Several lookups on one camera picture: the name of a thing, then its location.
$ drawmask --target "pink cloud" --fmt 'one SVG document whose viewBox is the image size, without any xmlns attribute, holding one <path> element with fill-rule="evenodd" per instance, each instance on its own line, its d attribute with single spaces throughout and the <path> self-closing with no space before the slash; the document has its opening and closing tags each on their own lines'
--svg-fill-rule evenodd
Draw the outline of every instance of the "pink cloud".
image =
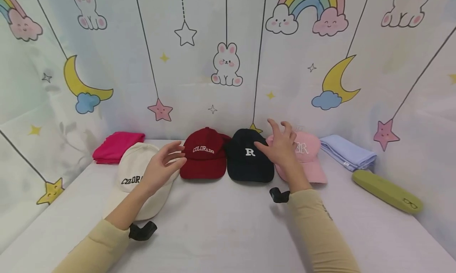
<svg viewBox="0 0 456 273">
<path fill-rule="evenodd" d="M 38 36 L 42 35 L 41 26 L 27 16 L 22 17 L 16 9 L 10 9 L 8 15 L 11 20 L 9 28 L 16 39 L 28 42 L 29 40 L 37 40 Z"/>
<path fill-rule="evenodd" d="M 315 22 L 312 31 L 320 36 L 333 36 L 347 27 L 348 21 L 345 19 L 345 14 L 338 15 L 337 9 L 330 7 L 321 13 L 320 20 Z"/>
</svg>

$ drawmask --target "forearm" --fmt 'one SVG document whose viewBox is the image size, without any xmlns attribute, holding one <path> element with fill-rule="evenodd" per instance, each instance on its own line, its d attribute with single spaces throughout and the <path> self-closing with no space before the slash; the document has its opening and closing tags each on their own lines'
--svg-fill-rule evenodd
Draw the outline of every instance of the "forearm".
<svg viewBox="0 0 456 273">
<path fill-rule="evenodd" d="M 129 230 L 101 220 L 52 272 L 105 273 L 126 250 L 128 235 Z"/>
<path fill-rule="evenodd" d="M 292 161 L 290 164 L 282 166 L 282 169 L 284 169 L 288 180 L 288 187 L 292 194 L 301 190 L 312 189 L 302 166 L 297 161 Z"/>
<path fill-rule="evenodd" d="M 105 273 L 122 256 L 129 242 L 129 226 L 149 193 L 135 187 L 105 220 L 66 256 L 54 273 Z"/>
<path fill-rule="evenodd" d="M 290 195 L 288 206 L 298 225 L 315 273 L 359 273 L 347 243 L 323 206 L 317 191 Z"/>
<path fill-rule="evenodd" d="M 128 229 L 150 196 L 142 187 L 135 187 L 105 220 L 120 230 Z"/>
</svg>

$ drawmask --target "pink star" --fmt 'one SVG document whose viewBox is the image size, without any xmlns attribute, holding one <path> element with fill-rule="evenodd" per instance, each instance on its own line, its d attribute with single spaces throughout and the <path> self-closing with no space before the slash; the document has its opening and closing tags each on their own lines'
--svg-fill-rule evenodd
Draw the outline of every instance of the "pink star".
<svg viewBox="0 0 456 273">
<path fill-rule="evenodd" d="M 378 121 L 377 132 L 373 136 L 373 140 L 378 141 L 382 146 L 383 151 L 386 150 L 389 142 L 400 141 L 400 138 L 391 131 L 393 128 L 393 119 L 382 123 Z"/>
<path fill-rule="evenodd" d="M 147 107 L 150 111 L 155 113 L 155 120 L 165 120 L 171 122 L 170 112 L 172 111 L 172 107 L 163 106 L 160 99 L 157 99 L 157 103 L 153 106 Z"/>
</svg>

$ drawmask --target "navy baseball cap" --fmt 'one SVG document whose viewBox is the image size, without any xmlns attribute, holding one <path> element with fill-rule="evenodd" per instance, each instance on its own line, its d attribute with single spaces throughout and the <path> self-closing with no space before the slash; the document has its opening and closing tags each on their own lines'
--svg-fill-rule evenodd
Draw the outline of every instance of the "navy baseball cap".
<svg viewBox="0 0 456 273">
<path fill-rule="evenodd" d="M 255 147 L 255 141 L 267 145 L 266 139 L 257 131 L 240 129 L 225 144 L 227 170 L 231 179 L 269 183 L 274 178 L 274 164 Z"/>
</svg>

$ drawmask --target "beige sleeve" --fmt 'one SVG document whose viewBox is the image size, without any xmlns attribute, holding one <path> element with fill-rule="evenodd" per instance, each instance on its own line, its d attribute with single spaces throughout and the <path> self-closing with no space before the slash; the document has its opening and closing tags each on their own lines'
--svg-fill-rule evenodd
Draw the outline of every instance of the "beige sleeve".
<svg viewBox="0 0 456 273">
<path fill-rule="evenodd" d="M 129 232 L 101 220 L 52 272 L 105 273 L 126 250 Z"/>
<path fill-rule="evenodd" d="M 360 273 L 316 190 L 291 194 L 288 206 L 309 252 L 314 273 Z"/>
</svg>

